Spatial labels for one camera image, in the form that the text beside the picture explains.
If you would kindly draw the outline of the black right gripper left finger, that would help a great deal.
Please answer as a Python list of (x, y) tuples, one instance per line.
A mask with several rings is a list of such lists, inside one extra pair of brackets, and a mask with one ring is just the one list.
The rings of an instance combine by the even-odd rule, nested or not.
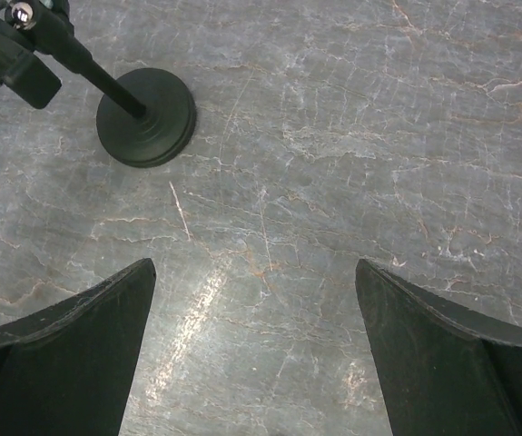
[(149, 258), (0, 326), (0, 435), (116, 435), (153, 301)]

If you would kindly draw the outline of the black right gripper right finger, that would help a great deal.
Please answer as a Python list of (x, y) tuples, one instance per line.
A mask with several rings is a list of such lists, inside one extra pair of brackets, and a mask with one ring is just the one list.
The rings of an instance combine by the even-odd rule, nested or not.
[(522, 435), (522, 327), (366, 259), (356, 292), (395, 435)]

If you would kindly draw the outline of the black phone stand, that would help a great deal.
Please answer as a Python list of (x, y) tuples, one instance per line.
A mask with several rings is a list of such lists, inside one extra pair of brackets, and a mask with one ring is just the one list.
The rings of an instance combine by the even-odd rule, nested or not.
[(75, 37), (66, 1), (0, 1), (0, 87), (44, 109), (62, 86), (40, 59), (50, 55), (103, 92), (96, 130), (118, 162), (150, 168), (171, 161), (191, 141), (197, 121), (192, 93), (176, 75), (140, 68), (117, 79)]

